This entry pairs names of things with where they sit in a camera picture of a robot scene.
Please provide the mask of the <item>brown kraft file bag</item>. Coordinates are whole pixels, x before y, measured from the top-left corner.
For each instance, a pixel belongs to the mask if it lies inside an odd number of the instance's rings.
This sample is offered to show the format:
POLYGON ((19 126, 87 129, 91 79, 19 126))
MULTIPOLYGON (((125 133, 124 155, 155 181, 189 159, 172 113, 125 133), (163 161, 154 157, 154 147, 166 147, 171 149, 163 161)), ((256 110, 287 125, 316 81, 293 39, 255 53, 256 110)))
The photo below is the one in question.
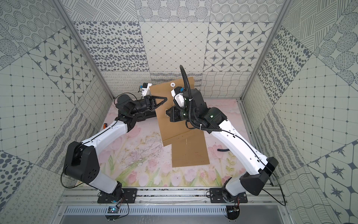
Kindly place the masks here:
POLYGON ((209 165, 204 132, 190 130, 176 136, 172 142, 172 167, 209 165))
POLYGON ((197 134, 195 130, 190 130, 186 127, 185 121, 180 120, 178 122, 171 122, 170 120, 170 115, 173 115, 172 107, 175 106, 171 94, 171 91, 173 90, 173 87, 171 86, 172 83, 175 84, 175 87, 184 87, 185 85, 183 79, 177 79, 150 87, 153 96, 167 98, 167 101, 155 110, 163 146, 185 141, 187 138, 191 138, 197 134))

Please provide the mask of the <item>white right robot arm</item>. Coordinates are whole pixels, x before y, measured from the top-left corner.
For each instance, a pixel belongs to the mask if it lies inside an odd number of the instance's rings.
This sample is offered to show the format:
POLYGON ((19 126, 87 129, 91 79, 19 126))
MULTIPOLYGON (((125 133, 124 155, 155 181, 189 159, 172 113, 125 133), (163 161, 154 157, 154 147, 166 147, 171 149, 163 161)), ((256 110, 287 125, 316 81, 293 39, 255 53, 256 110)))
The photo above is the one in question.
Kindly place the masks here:
POLYGON ((171 90, 174 106, 166 111, 171 122, 185 121, 192 129, 205 131, 221 141, 242 163, 246 172, 241 177, 230 178, 222 188, 223 196, 230 201, 243 192, 258 196, 273 175, 278 161, 254 148, 234 128, 227 116, 216 107, 208 107, 197 89, 171 90))

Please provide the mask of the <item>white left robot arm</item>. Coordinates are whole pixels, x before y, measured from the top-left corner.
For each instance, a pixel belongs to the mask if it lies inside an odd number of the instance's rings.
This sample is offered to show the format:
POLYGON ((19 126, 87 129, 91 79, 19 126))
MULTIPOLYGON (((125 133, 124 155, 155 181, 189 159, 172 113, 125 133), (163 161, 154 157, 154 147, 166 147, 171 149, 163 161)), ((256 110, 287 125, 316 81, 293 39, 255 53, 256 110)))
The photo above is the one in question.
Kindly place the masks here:
POLYGON ((62 173, 100 190, 117 202, 122 198, 122 184, 100 170, 99 156, 120 136, 130 132, 138 120, 155 116, 155 110, 167 102, 166 97, 144 96, 132 100, 127 94, 115 99, 118 116, 104 130, 82 141, 68 145, 62 173))

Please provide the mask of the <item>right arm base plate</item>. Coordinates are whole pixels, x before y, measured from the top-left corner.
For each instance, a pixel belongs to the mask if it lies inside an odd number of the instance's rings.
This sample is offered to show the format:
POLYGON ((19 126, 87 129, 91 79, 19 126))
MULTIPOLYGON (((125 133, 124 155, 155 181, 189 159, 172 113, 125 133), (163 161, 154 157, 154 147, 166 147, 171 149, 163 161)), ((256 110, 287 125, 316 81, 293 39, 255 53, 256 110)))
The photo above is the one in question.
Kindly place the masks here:
POLYGON ((209 194, 211 203, 247 203, 247 195, 246 192, 242 192, 236 196, 231 195, 224 188, 210 188, 209 194))

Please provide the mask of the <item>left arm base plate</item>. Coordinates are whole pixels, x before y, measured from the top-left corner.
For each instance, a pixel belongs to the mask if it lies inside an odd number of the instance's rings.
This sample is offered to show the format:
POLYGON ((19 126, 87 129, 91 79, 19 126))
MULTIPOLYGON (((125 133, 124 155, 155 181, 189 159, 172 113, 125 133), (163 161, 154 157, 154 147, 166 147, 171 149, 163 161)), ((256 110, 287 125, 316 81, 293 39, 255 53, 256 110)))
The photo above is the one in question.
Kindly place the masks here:
POLYGON ((137 197, 137 188, 120 188, 114 190, 113 193, 105 193, 100 191, 98 194, 97 203, 120 203, 124 200, 124 203, 135 203, 137 197))

